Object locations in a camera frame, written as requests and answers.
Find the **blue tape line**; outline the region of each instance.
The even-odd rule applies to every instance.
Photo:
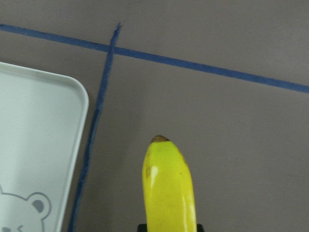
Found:
[[[92,43],[92,42],[88,42],[85,40],[78,40],[78,39],[60,36],[60,35],[54,35],[50,33],[43,33],[40,31],[19,28],[19,27],[15,27],[11,25],[0,24],[0,30],[22,34],[22,35],[27,35],[27,36],[36,37],[36,38],[41,38],[41,39],[46,39],[46,40],[51,40],[55,42],[65,43],[65,44],[76,45],[76,46],[94,49],[98,51],[104,51],[104,52],[109,51],[108,45]],[[173,66],[186,68],[186,69],[192,69],[192,70],[201,71],[205,73],[212,73],[212,74],[232,77],[232,78],[236,78],[240,80],[256,82],[256,83],[260,83],[260,84],[264,84],[268,86],[280,87],[280,88],[294,90],[298,92],[309,93],[309,86],[296,84],[296,83],[288,82],[288,81],[277,80],[277,79],[273,79],[269,77],[263,77],[263,76],[253,75],[253,74],[244,73],[244,72],[242,73],[242,72],[238,72],[234,70],[223,69],[223,68],[200,64],[200,63],[194,63],[194,62],[185,61],[181,59],[174,59],[174,58],[169,58],[169,57],[164,57],[164,56],[153,55],[149,53],[129,50],[129,49],[120,48],[120,47],[115,47],[114,53],[117,55],[133,57],[133,58],[138,58],[138,59],[143,59],[143,60],[149,60],[153,62],[173,65]]]
[[[79,209],[79,205],[81,202],[82,193],[83,193],[84,185],[85,185],[88,170],[89,170],[92,147],[93,147],[93,143],[94,143],[95,136],[96,136],[99,118],[100,118],[100,115],[103,109],[104,96],[105,96],[105,92],[106,92],[107,85],[108,85],[108,77],[109,77],[111,67],[112,67],[114,49],[115,49],[115,45],[118,39],[119,32],[120,32],[120,24],[117,25],[117,28],[114,31],[114,34],[110,42],[106,61],[105,61],[105,67],[104,67],[102,80],[101,80],[101,84],[100,84],[100,88],[99,88],[98,96],[97,96],[96,108],[95,108],[95,111],[92,117],[89,137],[88,137],[88,141],[87,141],[87,145],[85,149],[83,168],[80,173],[78,186],[77,186],[77,190],[75,193],[73,210],[72,210],[72,214],[71,214],[71,218],[69,222],[69,228],[68,228],[69,232],[75,231],[78,209]]]

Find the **white tray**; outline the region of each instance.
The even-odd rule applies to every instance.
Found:
[[[0,232],[59,232],[88,110],[75,79],[0,62]]]

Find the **banana tip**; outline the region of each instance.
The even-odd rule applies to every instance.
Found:
[[[169,141],[169,139],[167,139],[166,137],[162,136],[162,135],[156,135],[152,140],[151,143],[158,143],[158,142],[165,142],[165,141]]]

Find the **toy banana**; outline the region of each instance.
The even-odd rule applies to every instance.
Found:
[[[164,136],[148,147],[142,181],[147,232],[196,232],[196,211],[188,165]]]

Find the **bear drawing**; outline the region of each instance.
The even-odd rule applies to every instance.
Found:
[[[3,192],[0,186],[0,232],[44,232],[51,203],[43,193],[23,198]]]

